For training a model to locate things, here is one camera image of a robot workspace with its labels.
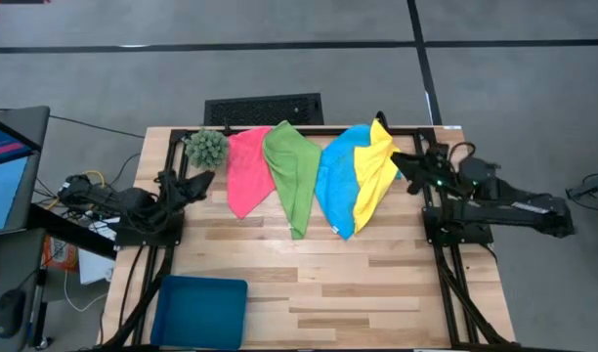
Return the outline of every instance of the wooden tabletop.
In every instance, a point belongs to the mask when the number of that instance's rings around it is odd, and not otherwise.
[[[177,127],[148,129],[135,187],[158,192],[153,178],[164,167],[172,128]],[[461,129],[435,128],[439,142],[464,140]],[[309,139],[325,147],[334,137]],[[396,136],[395,144],[414,152],[410,137]],[[454,160],[465,153],[459,149]],[[179,161],[176,156],[176,170]],[[197,173],[191,167],[188,177]],[[406,187],[405,179],[395,180],[366,227],[347,242],[332,233],[315,199],[306,238],[293,241],[276,192],[238,220],[227,205],[226,170],[217,170],[208,198],[186,208],[172,273],[248,282],[242,348],[450,347],[436,261],[420,216],[423,198],[407,194]],[[460,250],[471,298],[496,330],[513,340],[494,259],[479,245]],[[107,338],[116,331],[136,251],[118,253],[104,313]],[[160,251],[156,269],[162,256]],[[144,249],[126,317],[140,297],[146,258]],[[466,340],[459,303],[454,297],[453,302],[460,339]],[[148,309],[143,343],[150,340],[155,304]]]

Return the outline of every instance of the computer mouse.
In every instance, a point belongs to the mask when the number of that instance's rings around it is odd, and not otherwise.
[[[0,337],[13,337],[23,322],[25,292],[19,288],[7,290],[0,297]]]

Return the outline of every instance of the gray carpet floor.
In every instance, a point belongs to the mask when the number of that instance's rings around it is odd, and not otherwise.
[[[417,2],[426,40],[598,38],[598,0]],[[412,39],[406,1],[397,0],[0,5],[0,47]],[[598,47],[428,49],[428,56],[443,123],[462,125],[479,156],[501,164],[514,186],[561,196],[598,172]],[[413,48],[0,54],[0,108],[47,105],[58,116],[137,134],[199,125],[209,99],[311,92],[321,93],[327,124],[366,122],[377,110],[391,124],[430,123]],[[52,190],[86,169],[111,179],[141,144],[51,120],[39,177]],[[116,187],[130,186],[135,170],[136,161]],[[495,250],[520,342],[598,351],[598,212],[571,209],[578,235],[556,240],[495,227]],[[35,245],[0,242],[8,256]],[[62,277],[53,277],[50,351],[92,345],[103,302],[78,314],[63,300]],[[0,294],[20,278],[0,277]],[[71,290],[82,304],[107,285]]]

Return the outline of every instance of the green cloth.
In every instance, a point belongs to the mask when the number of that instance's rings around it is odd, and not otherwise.
[[[317,173],[320,146],[308,141],[282,121],[264,139],[264,158],[276,183],[281,206],[294,240],[306,236]]]

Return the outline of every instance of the blue plastic bin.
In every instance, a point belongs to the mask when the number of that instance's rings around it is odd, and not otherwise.
[[[237,350],[247,282],[168,276],[162,281],[151,344]]]

